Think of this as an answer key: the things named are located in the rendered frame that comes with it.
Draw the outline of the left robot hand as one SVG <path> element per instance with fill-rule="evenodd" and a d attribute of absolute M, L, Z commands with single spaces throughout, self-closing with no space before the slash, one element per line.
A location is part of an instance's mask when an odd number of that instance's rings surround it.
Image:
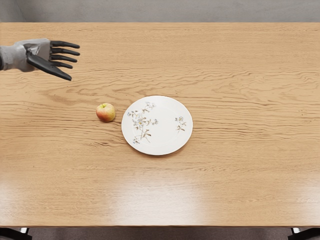
<path fill-rule="evenodd" d="M 13 45 L 0 45 L 0 71 L 17 69 L 22 72 L 40 70 L 58 78 L 71 81 L 72 77 L 61 68 L 72 69 L 66 61 L 76 63 L 80 53 L 75 51 L 80 46 L 61 40 L 47 38 L 27 39 Z"/>

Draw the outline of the white floral plate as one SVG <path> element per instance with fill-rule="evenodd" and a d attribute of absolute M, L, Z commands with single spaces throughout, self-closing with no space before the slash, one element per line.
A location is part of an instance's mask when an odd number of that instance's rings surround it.
<path fill-rule="evenodd" d="M 181 149 L 193 132 L 189 110 L 178 100 L 162 95 L 143 97 L 124 112 L 121 131 L 140 153 L 162 156 Z"/>

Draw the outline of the red yellow apple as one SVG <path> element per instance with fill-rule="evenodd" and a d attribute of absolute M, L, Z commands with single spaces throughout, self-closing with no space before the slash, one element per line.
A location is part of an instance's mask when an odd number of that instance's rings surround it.
<path fill-rule="evenodd" d="M 116 117 L 116 109 L 110 103 L 102 103 L 98 105 L 95 112 L 97 117 L 105 123 L 113 121 Z"/>

